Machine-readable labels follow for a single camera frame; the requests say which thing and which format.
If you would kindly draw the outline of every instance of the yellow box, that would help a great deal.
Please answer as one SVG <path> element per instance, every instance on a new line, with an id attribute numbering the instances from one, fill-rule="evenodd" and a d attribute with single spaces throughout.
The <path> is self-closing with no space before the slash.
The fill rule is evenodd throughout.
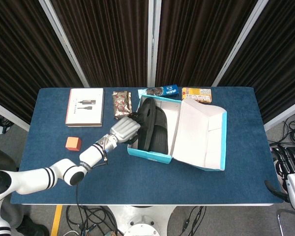
<path id="1" fill-rule="evenodd" d="M 197 102 L 212 102 L 212 94 L 209 88 L 182 88 L 182 99 L 191 98 Z"/>

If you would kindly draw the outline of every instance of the curtain fold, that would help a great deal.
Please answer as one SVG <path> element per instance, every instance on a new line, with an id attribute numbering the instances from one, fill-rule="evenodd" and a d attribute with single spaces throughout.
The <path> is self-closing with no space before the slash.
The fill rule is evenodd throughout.
<path id="1" fill-rule="evenodd" d="M 0 0 L 0 104 L 30 123 L 45 87 L 82 83 L 39 2 Z"/>
<path id="2" fill-rule="evenodd" d="M 270 0 L 219 86 L 255 89 L 264 123 L 295 104 L 295 0 Z"/>
<path id="3" fill-rule="evenodd" d="M 52 4 L 91 86 L 146 86 L 148 0 Z"/>
<path id="4" fill-rule="evenodd" d="M 162 0 L 156 85 L 211 86 L 256 0 Z"/>

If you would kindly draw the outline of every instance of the blue tablecloth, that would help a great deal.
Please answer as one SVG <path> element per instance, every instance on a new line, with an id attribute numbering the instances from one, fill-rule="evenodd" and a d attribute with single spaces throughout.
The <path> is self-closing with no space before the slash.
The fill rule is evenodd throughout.
<path id="1" fill-rule="evenodd" d="M 269 193 L 264 180 L 279 188 L 266 140 L 259 107 L 252 88 L 216 87 L 212 105 L 227 111 L 226 168 L 205 172 L 172 160 L 170 164 L 129 156 L 126 145 L 109 153 L 109 165 L 94 169 L 79 184 L 81 204 L 191 205 L 268 204 L 282 202 Z M 82 139 L 84 151 L 116 123 L 112 92 L 132 92 L 133 110 L 139 98 L 137 88 L 105 88 L 102 127 L 67 127 L 65 116 L 70 88 L 39 91 L 20 171 L 48 167 L 69 158 L 79 163 L 81 152 L 65 148 L 68 136 Z M 15 204 L 74 204 L 75 187 L 59 180 L 45 191 L 19 195 Z"/>

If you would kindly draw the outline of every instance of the orange block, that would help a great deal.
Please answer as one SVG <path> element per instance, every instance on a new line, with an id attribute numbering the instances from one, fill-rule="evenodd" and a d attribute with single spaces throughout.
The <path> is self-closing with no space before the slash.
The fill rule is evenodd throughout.
<path id="1" fill-rule="evenodd" d="M 70 151 L 79 151 L 81 149 L 82 140 L 78 137 L 68 137 L 65 147 Z"/>

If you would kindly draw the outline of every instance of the yellow tape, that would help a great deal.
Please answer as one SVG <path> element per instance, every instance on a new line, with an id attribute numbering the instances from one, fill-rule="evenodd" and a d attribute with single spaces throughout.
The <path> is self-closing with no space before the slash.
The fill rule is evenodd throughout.
<path id="1" fill-rule="evenodd" d="M 55 216 L 54 216 L 53 228 L 51 230 L 51 236 L 57 236 L 57 234 L 58 234 L 59 223 L 60 223 L 60 218 L 61 218 L 61 211 L 62 211 L 62 205 L 57 205 L 56 211 L 55 211 Z"/>

